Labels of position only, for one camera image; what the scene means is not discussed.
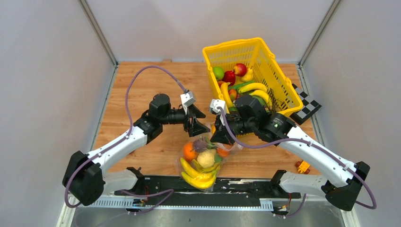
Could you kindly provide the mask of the small orange pumpkin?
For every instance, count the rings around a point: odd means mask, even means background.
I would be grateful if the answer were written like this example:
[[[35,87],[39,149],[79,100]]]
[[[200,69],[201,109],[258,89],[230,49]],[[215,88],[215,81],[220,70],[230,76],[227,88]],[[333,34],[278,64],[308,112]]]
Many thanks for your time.
[[[232,147],[227,144],[219,145],[217,148],[217,154],[222,158],[226,158],[230,155],[231,148]]]

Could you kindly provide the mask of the dark purple passion fruit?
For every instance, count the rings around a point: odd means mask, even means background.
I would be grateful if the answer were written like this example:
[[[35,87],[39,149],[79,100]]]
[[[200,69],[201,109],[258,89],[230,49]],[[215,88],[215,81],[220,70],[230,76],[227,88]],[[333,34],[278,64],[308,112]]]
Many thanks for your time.
[[[208,146],[209,146],[208,142],[202,138],[197,139],[192,143],[193,150],[198,153],[201,153],[201,152],[204,152],[205,150],[207,150]]]

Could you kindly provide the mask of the beige lemon fruit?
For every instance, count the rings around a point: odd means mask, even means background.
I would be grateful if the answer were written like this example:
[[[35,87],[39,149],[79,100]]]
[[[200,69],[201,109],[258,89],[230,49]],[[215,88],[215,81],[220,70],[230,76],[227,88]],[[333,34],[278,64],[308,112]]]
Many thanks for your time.
[[[204,169],[212,167],[215,164],[215,154],[216,150],[214,149],[205,150],[198,155],[197,162]]]

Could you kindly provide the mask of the orange fruit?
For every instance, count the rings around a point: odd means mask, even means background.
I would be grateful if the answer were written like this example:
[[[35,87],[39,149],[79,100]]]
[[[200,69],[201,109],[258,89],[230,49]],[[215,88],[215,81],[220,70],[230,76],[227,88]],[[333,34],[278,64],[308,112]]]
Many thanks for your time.
[[[193,142],[188,142],[183,147],[183,157],[187,162],[191,162],[193,159],[196,159],[198,153],[193,147]]]

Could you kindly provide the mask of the clear zip top bag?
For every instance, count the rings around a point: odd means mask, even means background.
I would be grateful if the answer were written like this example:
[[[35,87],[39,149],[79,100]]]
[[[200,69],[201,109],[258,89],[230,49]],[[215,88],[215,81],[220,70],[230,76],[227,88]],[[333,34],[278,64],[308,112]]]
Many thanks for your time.
[[[183,145],[174,161],[178,176],[184,182],[202,192],[212,192],[221,167],[228,159],[239,153],[243,146],[211,142],[215,126],[208,124],[210,132],[190,138]]]

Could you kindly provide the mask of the yellow banana bunch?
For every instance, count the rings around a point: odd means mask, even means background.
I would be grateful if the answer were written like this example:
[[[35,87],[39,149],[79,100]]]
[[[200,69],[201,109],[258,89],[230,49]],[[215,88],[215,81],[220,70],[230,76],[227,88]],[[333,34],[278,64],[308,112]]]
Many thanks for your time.
[[[215,183],[217,173],[220,169],[220,165],[217,165],[217,168],[211,172],[200,173],[193,169],[192,166],[182,157],[180,158],[180,164],[183,168],[183,171],[181,172],[183,180],[199,190],[208,190],[211,188]]]

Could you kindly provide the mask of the yellow plastic basket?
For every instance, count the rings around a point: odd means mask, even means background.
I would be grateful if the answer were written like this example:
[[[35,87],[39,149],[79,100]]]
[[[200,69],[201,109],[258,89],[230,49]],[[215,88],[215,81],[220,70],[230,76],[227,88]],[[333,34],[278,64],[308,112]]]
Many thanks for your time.
[[[280,114],[289,117],[300,111],[304,104],[276,62],[275,55],[269,50],[262,38],[237,39],[217,45],[204,47],[203,57],[207,65],[209,84],[215,99],[224,99],[212,68],[222,67],[232,70],[236,63],[244,63],[253,70],[253,80],[263,83],[273,91],[276,107]]]

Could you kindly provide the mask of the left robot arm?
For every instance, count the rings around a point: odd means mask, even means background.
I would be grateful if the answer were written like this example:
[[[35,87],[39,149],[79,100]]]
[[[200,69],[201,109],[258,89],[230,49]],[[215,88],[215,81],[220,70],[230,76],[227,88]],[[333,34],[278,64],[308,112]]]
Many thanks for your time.
[[[71,193],[79,204],[91,205],[102,195],[119,190],[128,190],[133,195],[144,192],[145,183],[139,179],[138,170],[129,167],[123,171],[110,173],[108,170],[134,150],[149,144],[168,124],[181,124],[190,137],[206,132],[209,128],[198,121],[206,115],[195,105],[191,91],[180,95],[181,105],[172,108],[166,94],[157,94],[149,103],[149,108],[130,128],[108,144],[86,154],[75,152],[69,160],[62,184],[65,198]]]

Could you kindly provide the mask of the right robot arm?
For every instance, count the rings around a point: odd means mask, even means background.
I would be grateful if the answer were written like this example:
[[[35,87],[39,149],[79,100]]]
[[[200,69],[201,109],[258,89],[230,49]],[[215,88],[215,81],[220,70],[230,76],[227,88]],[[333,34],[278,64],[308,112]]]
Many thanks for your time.
[[[225,101],[211,101],[209,110],[216,115],[212,142],[234,144],[239,142],[239,135],[253,133],[263,141],[263,147],[283,148],[319,171],[318,175],[303,175],[278,170],[270,184],[272,195],[279,198],[292,192],[316,195],[344,211],[352,210],[358,203],[361,189],[367,187],[368,164],[354,163],[335,154],[288,117],[268,112],[250,95],[240,97],[235,106],[237,113],[228,114]]]

